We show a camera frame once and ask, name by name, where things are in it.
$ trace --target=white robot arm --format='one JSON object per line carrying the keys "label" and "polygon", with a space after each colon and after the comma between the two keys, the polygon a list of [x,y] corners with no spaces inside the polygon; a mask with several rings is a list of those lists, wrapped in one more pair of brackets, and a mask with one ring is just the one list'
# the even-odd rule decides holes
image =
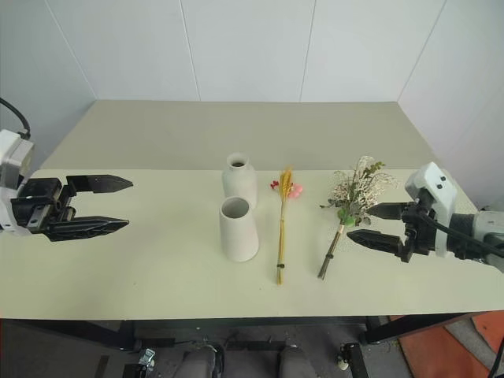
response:
{"label": "white robot arm", "polygon": [[454,212],[457,188],[435,163],[416,171],[406,182],[413,202],[380,203],[368,213],[383,219],[402,220],[406,242],[398,236],[371,230],[347,233],[356,243],[390,252],[409,262],[413,253],[434,250],[440,257],[453,252],[456,258],[493,265],[504,272],[504,213]]}
{"label": "white robot arm", "polygon": [[132,186],[128,180],[111,175],[67,176],[63,185],[57,178],[27,178],[34,149],[30,126],[6,100],[0,98],[0,104],[18,116],[26,130],[0,131],[0,233],[44,234],[51,241],[62,241],[106,235],[128,224],[108,217],[75,217],[70,206],[80,191],[111,193]]}

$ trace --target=ceramic vase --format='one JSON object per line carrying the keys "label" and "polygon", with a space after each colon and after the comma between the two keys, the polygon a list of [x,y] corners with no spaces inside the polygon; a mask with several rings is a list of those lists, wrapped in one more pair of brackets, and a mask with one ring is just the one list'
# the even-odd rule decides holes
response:
{"label": "ceramic vase", "polygon": [[245,154],[228,156],[227,165],[222,172],[224,196],[245,198],[252,209],[258,203],[258,175]]}
{"label": "ceramic vase", "polygon": [[259,238],[250,203],[241,197],[226,198],[219,215],[220,244],[226,256],[236,262],[253,258]]}

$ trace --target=cable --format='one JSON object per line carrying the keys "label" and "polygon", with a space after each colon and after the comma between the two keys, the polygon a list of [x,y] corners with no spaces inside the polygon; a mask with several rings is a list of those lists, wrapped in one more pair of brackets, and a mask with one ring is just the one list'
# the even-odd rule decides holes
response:
{"label": "cable", "polygon": [[30,129],[30,124],[28,123],[27,119],[24,117],[23,114],[19,110],[17,110],[12,104],[4,100],[3,98],[0,97],[0,104],[4,105],[6,108],[8,108],[11,112],[16,114],[16,116],[20,119],[21,123],[23,124],[24,130],[26,130],[25,133],[20,132],[19,135],[21,135],[21,138],[23,139],[30,139],[32,136],[31,134],[31,129]]}
{"label": "cable", "polygon": [[491,371],[488,373],[488,378],[494,378],[494,375],[497,373],[498,366],[501,365],[502,352],[504,352],[504,338],[502,338],[501,345],[495,356],[494,364],[491,367]]}
{"label": "cable", "polygon": [[437,228],[438,230],[445,232],[448,235],[452,235],[455,238],[464,240],[467,243],[476,244],[482,250],[485,250],[490,254],[495,254],[495,255],[499,256],[500,258],[504,258],[504,251],[502,251],[502,250],[498,250],[497,248],[495,248],[493,246],[489,246],[486,243],[482,243],[479,240],[473,239],[472,237],[467,236],[466,234],[464,234],[462,232],[456,231],[453,228],[448,228],[446,226],[443,226],[442,224],[440,224],[440,223],[436,222],[435,220],[433,220],[432,218],[430,218],[430,216],[427,215],[426,213],[421,213],[420,217],[422,218],[422,220],[425,223],[431,225],[433,228]]}

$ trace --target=yellow wheat stalk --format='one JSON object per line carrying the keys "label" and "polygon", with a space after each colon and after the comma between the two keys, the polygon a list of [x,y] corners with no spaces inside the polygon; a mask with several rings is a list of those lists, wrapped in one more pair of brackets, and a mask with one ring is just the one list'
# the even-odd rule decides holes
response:
{"label": "yellow wheat stalk", "polygon": [[280,241],[278,246],[278,262],[276,264],[276,283],[281,285],[284,281],[283,270],[284,265],[284,212],[287,198],[292,186],[292,168],[288,167],[280,175],[280,198],[282,200],[282,207],[280,211]]}

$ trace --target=vase opening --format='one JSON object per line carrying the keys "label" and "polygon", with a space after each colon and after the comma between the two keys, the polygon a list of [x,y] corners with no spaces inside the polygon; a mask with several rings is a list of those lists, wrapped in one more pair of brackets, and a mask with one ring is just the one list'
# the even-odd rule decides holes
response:
{"label": "vase opening", "polygon": [[231,219],[238,219],[245,217],[249,212],[249,202],[240,197],[231,197],[224,201],[220,211],[222,215]]}
{"label": "vase opening", "polygon": [[231,154],[228,156],[228,165],[232,169],[242,169],[249,163],[249,158],[244,154]]}

